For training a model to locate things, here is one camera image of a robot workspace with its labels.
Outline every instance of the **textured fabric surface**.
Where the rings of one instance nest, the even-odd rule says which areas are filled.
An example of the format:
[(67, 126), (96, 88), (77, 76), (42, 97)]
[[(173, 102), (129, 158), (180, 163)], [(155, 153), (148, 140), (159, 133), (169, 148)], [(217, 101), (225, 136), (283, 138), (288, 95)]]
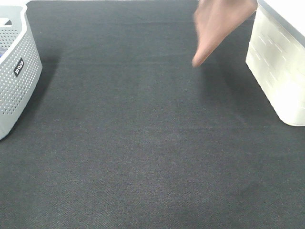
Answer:
[(28, 4), (43, 71), (0, 142), (0, 228), (304, 228), (305, 128), (245, 64), (254, 18), (193, 69), (196, 4)]

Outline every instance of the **storage bin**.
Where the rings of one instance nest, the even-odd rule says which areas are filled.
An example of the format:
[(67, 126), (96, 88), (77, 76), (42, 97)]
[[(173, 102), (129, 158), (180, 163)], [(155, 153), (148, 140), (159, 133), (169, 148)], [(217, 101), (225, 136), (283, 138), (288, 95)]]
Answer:
[(0, 5), (0, 139), (12, 129), (28, 103), (42, 65), (26, 16), (27, 6)]
[(293, 126), (305, 126), (304, 44), (302, 33), (259, 4), (246, 63), (279, 118)]

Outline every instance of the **black label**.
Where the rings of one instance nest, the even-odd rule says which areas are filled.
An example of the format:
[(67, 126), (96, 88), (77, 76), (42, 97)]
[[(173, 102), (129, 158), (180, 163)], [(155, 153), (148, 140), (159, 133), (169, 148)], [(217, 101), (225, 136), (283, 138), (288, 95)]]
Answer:
[(20, 74), (21, 70), (23, 69), (23, 67), (24, 67), (24, 61), (23, 61), (22, 58), (20, 58), (16, 68), (14, 69), (14, 73), (15, 73), (16, 77), (19, 76), (19, 74)]

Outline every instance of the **ventilation holes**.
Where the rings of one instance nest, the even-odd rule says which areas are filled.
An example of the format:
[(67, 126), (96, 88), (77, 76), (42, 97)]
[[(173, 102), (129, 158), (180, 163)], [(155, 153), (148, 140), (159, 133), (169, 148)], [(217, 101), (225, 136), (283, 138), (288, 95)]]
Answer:
[(0, 46), (5, 49), (8, 49), (11, 44), (16, 40), (18, 32), (16, 30), (0, 30)]
[[(16, 31), (1, 30), (0, 41), (3, 40), (1, 36), (4, 37), (5, 33), (18, 35)], [(24, 60), (25, 65), (20, 75), (16, 77), (13, 71), (20, 58)], [(0, 114), (12, 115), (18, 108), (32, 86), (38, 66), (39, 56), (35, 43), (28, 34), (25, 34), (14, 51), (0, 66)]]

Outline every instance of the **perforated basket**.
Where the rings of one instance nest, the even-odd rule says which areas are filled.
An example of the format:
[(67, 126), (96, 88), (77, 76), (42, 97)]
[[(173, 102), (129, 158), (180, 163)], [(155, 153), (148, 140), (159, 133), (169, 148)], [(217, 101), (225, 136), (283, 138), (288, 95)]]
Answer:
[(0, 5), (0, 139), (12, 129), (28, 103), (42, 65), (26, 16), (27, 6)]

